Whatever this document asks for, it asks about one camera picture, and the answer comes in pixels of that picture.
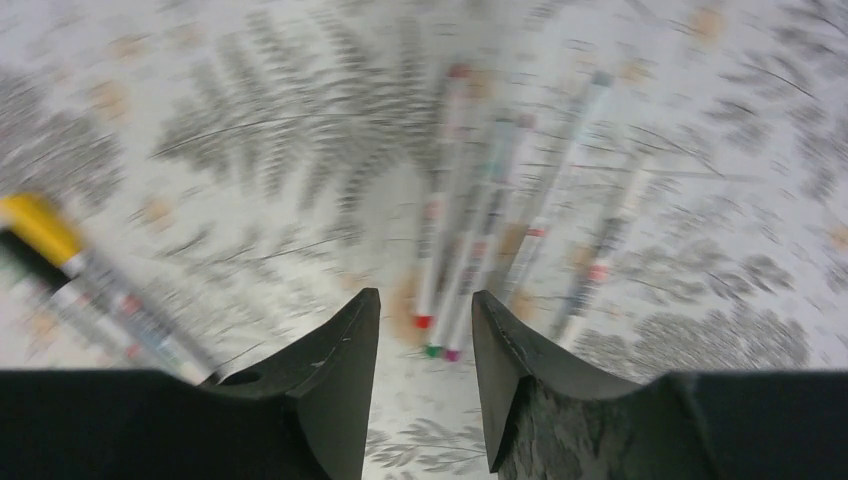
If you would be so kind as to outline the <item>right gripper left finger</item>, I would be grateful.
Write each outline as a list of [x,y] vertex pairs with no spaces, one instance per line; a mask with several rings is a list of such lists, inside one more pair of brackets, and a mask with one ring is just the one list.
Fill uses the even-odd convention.
[[5,479],[358,479],[381,301],[365,288],[318,328],[220,383],[154,370],[1,375]]

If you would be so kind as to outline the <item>red cap marker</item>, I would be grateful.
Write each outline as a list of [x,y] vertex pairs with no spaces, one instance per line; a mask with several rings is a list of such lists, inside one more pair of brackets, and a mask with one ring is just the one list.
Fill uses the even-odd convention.
[[461,135],[466,110],[471,67],[466,62],[454,63],[446,74],[445,92],[435,134],[436,164],[430,170],[429,190],[423,205],[422,238],[418,259],[420,276],[414,308],[415,326],[427,329],[434,319],[443,247],[442,233],[448,220],[445,203],[450,193],[452,172],[456,164],[454,147]]

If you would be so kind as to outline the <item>black cap marker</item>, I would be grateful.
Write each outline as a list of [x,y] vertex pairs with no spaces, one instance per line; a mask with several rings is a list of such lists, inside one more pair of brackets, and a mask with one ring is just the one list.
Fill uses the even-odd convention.
[[183,376],[179,368],[140,342],[122,322],[97,307],[86,287],[9,229],[1,231],[1,267],[13,272],[15,294],[44,299],[97,350],[120,357],[133,366],[153,366],[178,378]]

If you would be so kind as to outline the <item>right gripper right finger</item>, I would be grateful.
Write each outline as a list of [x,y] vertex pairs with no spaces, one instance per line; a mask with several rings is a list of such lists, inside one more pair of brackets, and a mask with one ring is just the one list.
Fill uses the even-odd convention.
[[843,371],[672,372],[640,385],[472,303],[489,469],[501,479],[843,479]]

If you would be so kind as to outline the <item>purple cap marker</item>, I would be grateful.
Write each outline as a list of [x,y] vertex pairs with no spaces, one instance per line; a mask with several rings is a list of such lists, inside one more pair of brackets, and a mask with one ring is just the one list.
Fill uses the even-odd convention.
[[535,123],[535,116],[529,113],[521,113],[513,120],[500,119],[496,122],[498,133],[492,157],[486,163],[486,182],[481,185],[470,230],[464,237],[459,270],[451,279],[451,306],[448,310],[451,328],[443,343],[443,358],[448,361],[461,359],[471,328],[471,297],[485,287],[488,272],[497,256],[503,219],[514,192],[513,170],[531,148],[527,137]]
[[505,266],[503,278],[496,296],[506,305],[513,302],[530,267],[539,255],[547,230],[552,224],[556,209],[558,190],[567,183],[571,168],[571,151],[578,142],[590,117],[604,102],[610,92],[613,77],[603,70],[595,71],[588,84],[570,102],[566,120],[557,134],[554,157],[547,163],[541,185],[531,203],[522,213],[520,223],[510,232],[508,239],[514,250],[509,264]]

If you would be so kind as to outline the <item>green cap marker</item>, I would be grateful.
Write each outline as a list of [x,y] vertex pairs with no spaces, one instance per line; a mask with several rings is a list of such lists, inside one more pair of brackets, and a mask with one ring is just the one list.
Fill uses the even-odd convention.
[[497,238],[504,196],[510,191],[517,130],[514,113],[504,110],[496,116],[489,155],[476,170],[477,193],[470,204],[470,216],[462,225],[462,243],[450,265],[442,303],[425,346],[431,358],[454,359],[462,350],[470,297],[484,284],[484,259]]
[[585,267],[557,311],[549,338],[563,348],[577,339],[587,312],[612,269],[612,256],[623,245],[638,216],[640,203],[654,174],[648,171],[647,157],[633,158],[621,191],[607,208]]

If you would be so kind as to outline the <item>yellow cap marker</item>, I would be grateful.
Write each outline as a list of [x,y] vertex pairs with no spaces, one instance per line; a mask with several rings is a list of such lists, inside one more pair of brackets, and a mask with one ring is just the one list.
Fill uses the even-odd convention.
[[199,344],[145,299],[48,200],[31,192],[12,194],[1,199],[1,212],[19,238],[70,278],[81,281],[94,294],[94,303],[171,373],[195,385],[222,380]]

